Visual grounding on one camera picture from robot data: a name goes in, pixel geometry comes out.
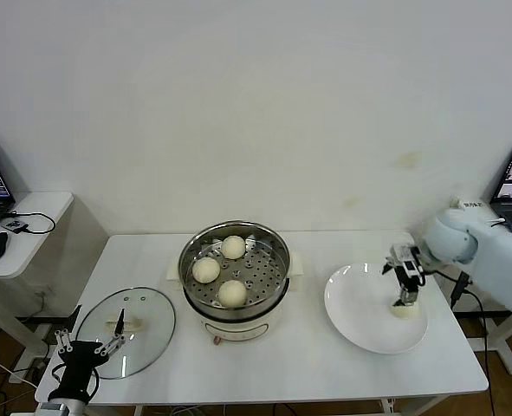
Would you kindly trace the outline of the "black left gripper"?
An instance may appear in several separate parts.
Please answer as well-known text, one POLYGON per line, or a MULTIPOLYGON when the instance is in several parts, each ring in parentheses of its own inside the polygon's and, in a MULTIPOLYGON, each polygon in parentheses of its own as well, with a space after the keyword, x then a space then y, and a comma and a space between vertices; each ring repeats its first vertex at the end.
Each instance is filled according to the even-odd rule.
POLYGON ((98 341, 71 341, 70 335, 80 311, 81 305, 77 305, 64 322, 63 328, 55 331, 56 351, 64 353, 60 355, 64 372, 59 382, 58 397, 90 401, 99 389, 100 376, 97 367, 105 363, 102 355, 112 355, 126 342, 125 309, 120 311, 112 338, 104 344, 98 341))

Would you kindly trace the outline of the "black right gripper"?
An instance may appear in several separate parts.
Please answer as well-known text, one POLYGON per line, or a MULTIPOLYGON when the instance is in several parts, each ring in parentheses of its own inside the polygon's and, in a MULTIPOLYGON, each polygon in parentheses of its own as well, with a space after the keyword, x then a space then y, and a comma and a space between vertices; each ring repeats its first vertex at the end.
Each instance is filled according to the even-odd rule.
POLYGON ((399 299, 393 307, 411 307, 417 301, 417 289, 425 285, 425 271, 420 262, 421 252, 416 245, 394 244, 382 274, 394 270, 399 281, 399 299))

